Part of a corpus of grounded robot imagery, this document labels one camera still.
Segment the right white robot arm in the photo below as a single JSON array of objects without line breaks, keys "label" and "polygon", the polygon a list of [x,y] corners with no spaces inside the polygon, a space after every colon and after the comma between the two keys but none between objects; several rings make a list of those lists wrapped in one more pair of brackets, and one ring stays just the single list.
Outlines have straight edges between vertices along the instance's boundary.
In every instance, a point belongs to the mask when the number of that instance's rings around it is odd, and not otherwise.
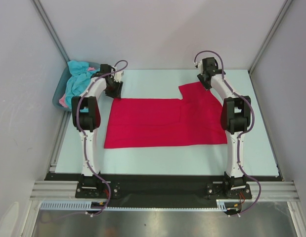
[{"label": "right white robot arm", "polygon": [[223,101],[220,124],[227,137],[227,168],[224,173],[223,194],[234,198],[246,186],[244,171],[244,136],[251,126],[251,98],[241,96],[230,85],[225,72],[214,57],[194,62],[197,78],[206,90],[214,89]]}]

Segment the red t shirt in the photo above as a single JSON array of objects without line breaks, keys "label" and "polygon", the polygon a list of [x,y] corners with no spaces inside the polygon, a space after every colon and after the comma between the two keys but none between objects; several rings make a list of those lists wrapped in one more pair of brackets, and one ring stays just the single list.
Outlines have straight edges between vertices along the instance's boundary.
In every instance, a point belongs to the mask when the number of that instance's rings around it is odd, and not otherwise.
[{"label": "red t shirt", "polygon": [[200,82],[178,89],[181,99],[114,99],[104,148],[226,144],[220,101]]}]

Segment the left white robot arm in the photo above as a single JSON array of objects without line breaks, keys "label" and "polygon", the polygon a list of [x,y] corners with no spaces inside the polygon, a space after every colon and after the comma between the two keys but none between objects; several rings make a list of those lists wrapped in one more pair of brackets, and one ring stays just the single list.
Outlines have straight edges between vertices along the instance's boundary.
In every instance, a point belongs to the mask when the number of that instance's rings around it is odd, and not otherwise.
[{"label": "left white robot arm", "polygon": [[102,93],[111,98],[121,98],[123,69],[101,64],[98,72],[90,78],[90,83],[79,95],[72,98],[73,126],[79,132],[83,150],[82,175],[91,177],[100,173],[97,157],[97,131],[101,123],[98,99]]}]

